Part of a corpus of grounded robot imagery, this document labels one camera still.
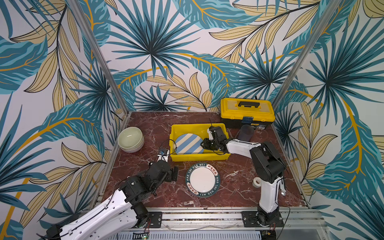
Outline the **green rimmed white plate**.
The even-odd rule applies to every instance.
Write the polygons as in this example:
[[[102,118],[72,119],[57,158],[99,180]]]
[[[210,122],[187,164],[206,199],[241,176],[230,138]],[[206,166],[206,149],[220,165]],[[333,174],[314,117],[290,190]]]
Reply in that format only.
[[[209,198],[217,193],[221,178],[217,169],[208,163],[192,165],[186,173],[188,190],[199,198]]]

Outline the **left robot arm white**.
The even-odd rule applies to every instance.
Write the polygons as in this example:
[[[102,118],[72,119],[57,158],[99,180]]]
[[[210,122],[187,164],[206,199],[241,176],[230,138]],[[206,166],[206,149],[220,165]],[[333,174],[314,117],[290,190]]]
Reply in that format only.
[[[128,177],[104,202],[64,226],[53,225],[45,240],[105,240],[124,229],[146,227],[150,213],[143,201],[156,195],[164,182],[178,179],[178,167],[165,160],[150,163],[147,171]]]

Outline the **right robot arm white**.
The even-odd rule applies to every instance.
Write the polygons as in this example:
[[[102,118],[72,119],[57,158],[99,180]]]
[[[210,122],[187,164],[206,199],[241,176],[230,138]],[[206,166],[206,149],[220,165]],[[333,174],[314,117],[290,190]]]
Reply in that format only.
[[[252,143],[227,138],[220,127],[211,126],[207,133],[209,137],[201,143],[203,149],[252,159],[261,182],[261,198],[257,215],[250,220],[263,227],[277,225],[281,217],[278,198],[279,195],[285,196],[287,192],[284,180],[287,165],[275,146],[270,142]]]

